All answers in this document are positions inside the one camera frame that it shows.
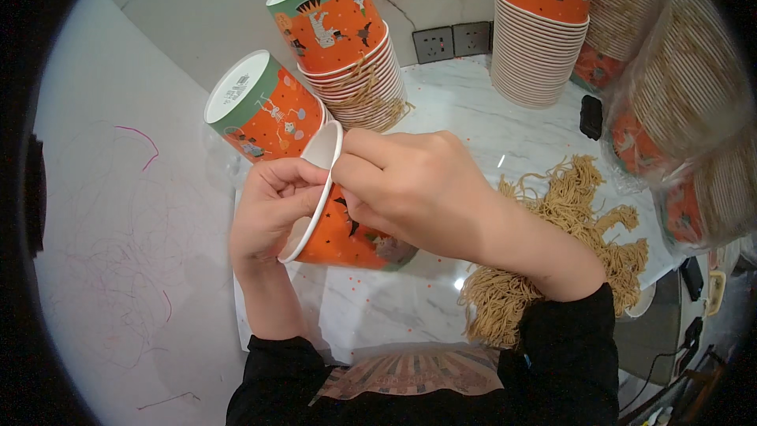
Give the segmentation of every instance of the marble countertop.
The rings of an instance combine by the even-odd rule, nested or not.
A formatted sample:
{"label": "marble countertop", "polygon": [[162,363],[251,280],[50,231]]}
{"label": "marble countertop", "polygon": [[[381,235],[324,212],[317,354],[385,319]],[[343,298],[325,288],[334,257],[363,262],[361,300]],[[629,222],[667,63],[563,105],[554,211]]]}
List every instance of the marble countertop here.
{"label": "marble countertop", "polygon": [[[578,129],[585,92],[569,83],[550,109],[530,110],[511,103],[492,88],[489,56],[412,65],[403,69],[408,100],[416,106],[391,131],[423,133],[449,130],[457,135],[494,186],[500,175],[515,181],[528,172],[543,173],[573,154],[597,157],[607,183],[593,202],[599,209],[627,204],[637,208],[639,226],[632,232],[611,229],[606,240],[618,243],[646,237],[649,261],[639,275],[641,288],[655,283],[684,257],[665,248],[649,191],[619,195],[600,144]],[[545,194],[547,183],[529,185]],[[287,265],[302,304],[313,343],[327,357],[352,363],[368,355],[418,343],[466,342],[465,309],[457,304],[469,275],[468,262],[419,252],[399,272],[344,269],[294,262]],[[237,302],[241,343],[249,340],[243,305]]]}

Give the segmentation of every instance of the hand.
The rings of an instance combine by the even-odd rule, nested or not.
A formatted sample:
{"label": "hand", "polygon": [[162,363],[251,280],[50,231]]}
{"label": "hand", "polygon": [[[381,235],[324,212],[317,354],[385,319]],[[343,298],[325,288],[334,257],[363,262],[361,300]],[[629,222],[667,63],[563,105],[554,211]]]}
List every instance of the hand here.
{"label": "hand", "polygon": [[447,131],[347,132],[332,169],[350,217],[441,256],[478,261],[503,197]]}
{"label": "hand", "polygon": [[274,260],[293,223],[315,212],[327,177],[328,170],[302,158],[255,163],[229,236],[232,265],[248,267],[249,263],[237,262]]}

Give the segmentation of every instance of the wall outlet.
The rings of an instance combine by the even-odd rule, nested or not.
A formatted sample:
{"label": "wall outlet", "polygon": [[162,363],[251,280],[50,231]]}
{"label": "wall outlet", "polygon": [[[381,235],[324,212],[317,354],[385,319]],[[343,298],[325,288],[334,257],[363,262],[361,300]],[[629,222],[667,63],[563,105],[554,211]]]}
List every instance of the wall outlet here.
{"label": "wall outlet", "polygon": [[418,63],[450,60],[455,57],[452,27],[431,28],[412,33]]}
{"label": "wall outlet", "polygon": [[491,52],[489,22],[452,25],[455,56],[482,55]]}

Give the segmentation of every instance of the black sleeve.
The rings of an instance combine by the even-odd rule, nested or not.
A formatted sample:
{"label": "black sleeve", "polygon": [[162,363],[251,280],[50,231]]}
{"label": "black sleeve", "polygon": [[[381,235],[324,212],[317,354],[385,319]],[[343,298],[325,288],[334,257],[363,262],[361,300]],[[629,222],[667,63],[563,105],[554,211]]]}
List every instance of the black sleeve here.
{"label": "black sleeve", "polygon": [[530,361],[527,424],[616,424],[618,350],[612,290],[529,308],[521,336]]}
{"label": "black sleeve", "polygon": [[226,410],[226,424],[294,424],[331,371],[302,337],[250,337],[241,385]]}

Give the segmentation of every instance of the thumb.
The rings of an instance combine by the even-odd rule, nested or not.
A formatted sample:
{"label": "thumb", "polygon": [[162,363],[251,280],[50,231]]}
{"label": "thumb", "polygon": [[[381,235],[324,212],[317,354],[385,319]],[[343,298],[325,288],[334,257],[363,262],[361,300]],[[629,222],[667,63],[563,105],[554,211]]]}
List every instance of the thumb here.
{"label": "thumb", "polygon": [[357,199],[357,196],[345,188],[342,188],[341,193],[345,196],[347,202],[347,212],[354,221],[393,235],[393,224],[376,213],[371,206]]}
{"label": "thumb", "polygon": [[276,219],[282,227],[288,227],[303,217],[313,217],[321,199],[324,186],[312,186],[276,201]]}

